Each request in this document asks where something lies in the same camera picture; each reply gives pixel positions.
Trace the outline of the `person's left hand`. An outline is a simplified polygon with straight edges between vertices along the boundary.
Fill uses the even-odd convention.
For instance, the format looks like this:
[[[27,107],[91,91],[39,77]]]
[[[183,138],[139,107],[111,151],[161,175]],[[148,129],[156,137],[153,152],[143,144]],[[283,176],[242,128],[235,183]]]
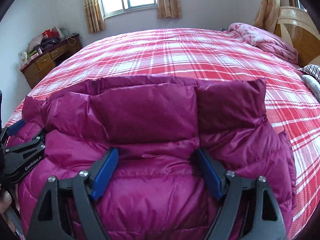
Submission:
[[[11,230],[15,231],[16,227],[14,226],[14,224],[12,223],[12,221],[8,218],[8,216],[6,215],[6,211],[7,209],[11,206],[12,203],[12,197],[9,194],[8,191],[3,191],[1,193],[1,199],[0,199],[0,211],[1,211],[1,215],[4,219],[4,221],[8,224],[9,228],[11,228]]]

